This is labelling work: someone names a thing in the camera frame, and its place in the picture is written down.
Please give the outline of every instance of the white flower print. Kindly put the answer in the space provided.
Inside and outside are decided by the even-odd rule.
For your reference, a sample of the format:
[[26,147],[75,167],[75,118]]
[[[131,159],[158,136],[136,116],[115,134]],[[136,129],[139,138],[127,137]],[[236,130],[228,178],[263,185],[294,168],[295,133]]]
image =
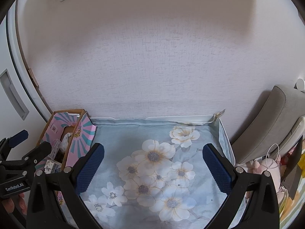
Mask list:
[[117,186],[114,189],[113,184],[111,182],[108,182],[107,188],[102,188],[102,192],[107,196],[107,202],[109,205],[115,203],[115,205],[121,207],[121,202],[127,202],[126,196],[122,196],[122,194],[124,193],[124,189],[122,186]]
[[195,130],[194,126],[174,126],[170,131],[172,143],[179,144],[181,147],[187,148],[192,144],[192,140],[197,140],[200,133]]
[[179,187],[187,187],[190,180],[194,179],[195,172],[192,171],[193,165],[188,162],[175,162],[172,164],[172,169],[169,173],[171,178],[176,178],[176,185]]
[[176,149],[169,143],[159,144],[156,140],[146,140],[142,144],[142,150],[132,153],[138,163],[137,171],[139,176],[150,176],[155,171],[167,173],[172,162],[169,160],[175,155]]
[[156,182],[152,176],[134,176],[133,179],[126,181],[124,194],[130,200],[137,199],[137,202],[144,207],[151,207],[163,195],[155,185]]
[[120,162],[116,164],[116,166],[120,170],[119,177],[123,181],[132,179],[135,175],[138,174],[137,165],[135,164],[135,159],[133,157],[124,157]]
[[160,189],[165,187],[166,183],[171,181],[172,179],[172,177],[169,175],[169,172],[166,173],[164,171],[160,171],[160,173],[158,171],[155,171],[152,174],[152,177],[156,181],[156,186]]
[[97,216],[101,221],[107,222],[107,216],[115,216],[115,211],[112,208],[107,208],[106,196],[96,198],[94,194],[89,196],[89,201],[84,201],[85,205],[91,212],[92,216]]
[[157,200],[149,209],[152,212],[160,212],[159,218],[161,221],[188,219],[190,216],[188,209],[196,205],[196,201],[193,198],[187,197],[189,190],[171,184],[165,186],[162,191],[163,197]]

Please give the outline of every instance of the headboard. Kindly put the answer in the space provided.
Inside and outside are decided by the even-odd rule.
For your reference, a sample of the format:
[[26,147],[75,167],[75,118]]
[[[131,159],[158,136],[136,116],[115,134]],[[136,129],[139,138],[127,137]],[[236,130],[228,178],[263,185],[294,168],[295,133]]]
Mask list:
[[262,110],[232,144],[236,162],[241,164],[266,155],[270,146],[279,145],[303,115],[305,93],[275,85]]

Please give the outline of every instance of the white wall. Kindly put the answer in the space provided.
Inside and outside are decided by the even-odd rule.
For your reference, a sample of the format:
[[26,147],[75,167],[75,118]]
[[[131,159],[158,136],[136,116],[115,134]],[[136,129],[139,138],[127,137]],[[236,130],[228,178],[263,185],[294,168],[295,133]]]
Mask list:
[[290,0],[19,0],[22,49],[53,110],[213,114],[231,139],[275,84],[305,77]]

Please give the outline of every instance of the pink stuffed animal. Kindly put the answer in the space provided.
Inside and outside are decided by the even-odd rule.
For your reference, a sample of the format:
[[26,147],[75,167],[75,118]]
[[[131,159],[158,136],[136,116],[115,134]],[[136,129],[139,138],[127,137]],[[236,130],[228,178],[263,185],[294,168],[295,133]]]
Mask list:
[[[259,161],[253,160],[253,169],[252,169],[252,173],[254,173],[254,174],[261,174],[265,170],[269,171],[271,173],[275,191],[277,193],[279,191],[280,184],[281,184],[281,174],[280,174],[280,168],[279,168],[280,162],[281,162],[280,155],[278,155],[278,157],[276,158],[275,161],[272,158],[267,158],[267,159],[263,159],[263,160],[259,160]],[[278,196],[278,202],[280,202],[283,199],[284,194],[279,193],[277,196]]]

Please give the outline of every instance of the small packet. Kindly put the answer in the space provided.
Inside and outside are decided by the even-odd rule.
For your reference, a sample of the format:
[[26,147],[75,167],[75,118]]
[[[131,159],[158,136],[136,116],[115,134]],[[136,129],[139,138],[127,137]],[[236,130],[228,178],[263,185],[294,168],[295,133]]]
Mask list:
[[55,160],[48,159],[45,163],[45,173],[46,174],[60,172],[60,168],[61,168],[61,163],[59,163]]

